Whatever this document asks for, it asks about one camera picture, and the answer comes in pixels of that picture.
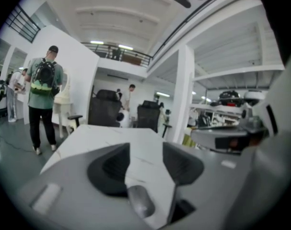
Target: table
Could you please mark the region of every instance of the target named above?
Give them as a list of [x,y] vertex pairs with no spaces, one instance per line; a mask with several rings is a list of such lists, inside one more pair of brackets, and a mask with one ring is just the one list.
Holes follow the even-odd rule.
[[147,189],[156,209],[144,221],[158,229],[167,223],[175,184],[163,163],[164,139],[151,129],[80,125],[50,157],[41,173],[61,159],[125,142],[130,143],[125,184]]
[[166,132],[166,129],[167,129],[167,128],[172,128],[172,126],[169,125],[169,124],[163,124],[163,125],[164,125],[164,131],[163,131],[163,137],[164,137],[165,132]]

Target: black chair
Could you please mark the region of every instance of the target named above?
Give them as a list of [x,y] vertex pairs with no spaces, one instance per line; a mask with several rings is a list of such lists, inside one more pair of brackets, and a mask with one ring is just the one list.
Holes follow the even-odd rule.
[[[122,103],[117,99],[115,91],[100,90],[90,101],[89,125],[120,127],[116,122],[116,117],[120,111]],[[69,120],[75,120],[76,126],[79,126],[79,118],[82,115],[68,117]]]
[[138,128],[150,128],[158,133],[159,105],[156,102],[144,101],[138,106]]

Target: sneaker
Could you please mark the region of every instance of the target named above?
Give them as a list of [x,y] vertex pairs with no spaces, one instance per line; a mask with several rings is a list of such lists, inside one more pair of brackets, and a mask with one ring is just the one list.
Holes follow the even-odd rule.
[[57,150],[57,146],[56,145],[51,145],[51,150],[52,151],[56,151]]
[[42,153],[40,148],[32,147],[32,149],[36,152],[37,155],[40,155]]

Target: shelf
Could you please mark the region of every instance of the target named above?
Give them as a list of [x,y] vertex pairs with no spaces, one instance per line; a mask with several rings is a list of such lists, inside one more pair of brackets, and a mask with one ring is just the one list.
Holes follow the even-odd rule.
[[203,109],[206,112],[212,112],[212,113],[235,116],[235,117],[241,117],[241,113],[242,113],[242,109],[240,107],[233,107],[233,106],[224,106],[224,105],[211,106],[211,105],[206,105],[206,104],[190,104],[190,107]]

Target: black pants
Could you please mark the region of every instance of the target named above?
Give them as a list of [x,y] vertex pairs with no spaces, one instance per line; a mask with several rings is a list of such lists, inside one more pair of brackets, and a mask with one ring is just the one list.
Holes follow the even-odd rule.
[[40,117],[42,117],[46,136],[50,145],[55,145],[55,130],[51,117],[53,109],[37,109],[29,107],[30,136],[35,148],[40,147]]

